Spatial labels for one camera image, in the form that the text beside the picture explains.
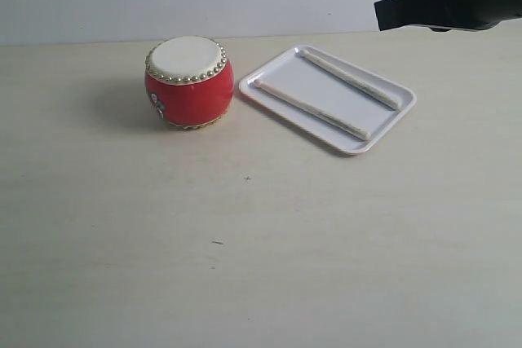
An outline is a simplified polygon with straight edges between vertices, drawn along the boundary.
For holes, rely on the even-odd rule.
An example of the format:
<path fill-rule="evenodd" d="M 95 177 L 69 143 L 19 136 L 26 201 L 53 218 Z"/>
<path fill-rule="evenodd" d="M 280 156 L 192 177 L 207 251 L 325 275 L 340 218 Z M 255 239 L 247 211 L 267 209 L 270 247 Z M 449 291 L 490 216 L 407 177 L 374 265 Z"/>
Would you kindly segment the white drumstick front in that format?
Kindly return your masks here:
<path fill-rule="evenodd" d="M 336 78 L 344 81 L 348 85 L 358 89 L 364 94 L 370 96 L 371 98 L 377 100 L 379 103 L 384 104 L 388 108 L 394 111 L 399 111 L 402 108 L 402 103 L 398 99 L 395 99 L 388 93 L 380 90 L 377 87 L 371 86 L 369 83 L 357 79 L 350 75 L 349 73 L 342 70 L 340 67 L 322 59 L 318 55 L 314 55 L 310 51 L 307 50 L 299 50 L 298 55 L 305 60 L 315 64 L 317 67 L 325 70 L 326 72 L 332 74 Z"/>

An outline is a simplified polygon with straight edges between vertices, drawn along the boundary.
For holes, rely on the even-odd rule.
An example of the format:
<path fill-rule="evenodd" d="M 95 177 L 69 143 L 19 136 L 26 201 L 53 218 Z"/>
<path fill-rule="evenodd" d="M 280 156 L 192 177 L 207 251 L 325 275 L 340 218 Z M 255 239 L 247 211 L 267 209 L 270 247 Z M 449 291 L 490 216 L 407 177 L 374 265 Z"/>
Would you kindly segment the white plastic tray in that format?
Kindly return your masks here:
<path fill-rule="evenodd" d="M 332 74 L 298 55 L 307 50 L 340 67 L 353 77 L 388 93 L 402 103 L 394 111 L 377 100 L 348 85 Z M 348 132 L 299 110 L 291 104 L 256 88 L 254 80 L 292 95 L 303 102 L 326 111 L 337 118 L 369 131 L 369 141 L 362 141 Z M 326 143 L 344 155 L 356 156 L 373 148 L 416 104 L 414 92 L 377 74 L 309 45 L 293 46 L 270 59 L 243 77 L 238 90 L 249 100 L 284 121 Z"/>

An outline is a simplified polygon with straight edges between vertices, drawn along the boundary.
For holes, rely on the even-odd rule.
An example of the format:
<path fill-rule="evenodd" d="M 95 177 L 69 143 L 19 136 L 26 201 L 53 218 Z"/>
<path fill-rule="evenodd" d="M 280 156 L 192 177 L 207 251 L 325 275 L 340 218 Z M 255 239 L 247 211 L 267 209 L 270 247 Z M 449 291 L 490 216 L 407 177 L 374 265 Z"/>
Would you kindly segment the white drumstick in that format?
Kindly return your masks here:
<path fill-rule="evenodd" d="M 357 79 L 350 75 L 349 73 L 342 70 L 340 67 L 322 59 L 318 55 L 314 55 L 310 51 L 307 50 L 299 50 L 298 55 L 305 60 L 315 64 L 317 67 L 325 70 L 326 72 L 332 74 L 336 78 L 344 81 L 348 85 L 358 89 L 364 94 L 370 96 L 371 98 L 377 100 L 379 103 L 384 104 L 388 108 L 394 111 L 399 111 L 402 108 L 402 103 L 398 99 L 395 99 L 388 93 L 380 90 L 377 87 L 371 86 L 369 83 Z"/>
<path fill-rule="evenodd" d="M 278 90 L 273 86 L 270 86 L 265 81 L 256 79 L 256 80 L 254 80 L 253 84 L 256 88 L 264 91 L 265 93 L 268 93 L 268 94 L 286 102 L 287 104 L 291 104 L 291 105 L 295 106 L 296 108 L 298 108 L 299 110 L 302 110 L 302 111 L 308 113 L 309 115 L 317 117 L 318 119 L 330 124 L 331 126 L 334 126 L 345 132 L 348 132 L 351 136 L 354 136 L 359 140 L 369 141 L 369 139 L 371 137 L 371 133 L 369 131 L 357 128 L 353 124 L 343 121 L 343 120 L 337 118 L 336 116 L 334 116 L 330 113 L 327 113 L 324 110 L 321 110 L 319 108 L 314 107 L 311 104 L 303 102 L 301 99 L 297 99 L 292 95 L 286 94 L 285 92 Z"/>

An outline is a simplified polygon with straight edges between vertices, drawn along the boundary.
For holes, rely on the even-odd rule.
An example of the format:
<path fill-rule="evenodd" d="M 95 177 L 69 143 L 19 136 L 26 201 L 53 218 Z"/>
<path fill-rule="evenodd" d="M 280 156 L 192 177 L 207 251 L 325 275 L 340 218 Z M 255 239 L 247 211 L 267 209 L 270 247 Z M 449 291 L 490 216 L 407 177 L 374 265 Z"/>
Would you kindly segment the small red drum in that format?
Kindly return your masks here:
<path fill-rule="evenodd" d="M 156 45 L 145 59 L 149 102 L 165 122 L 182 129 L 207 126 L 228 110 L 234 76 L 216 41 L 183 36 Z"/>

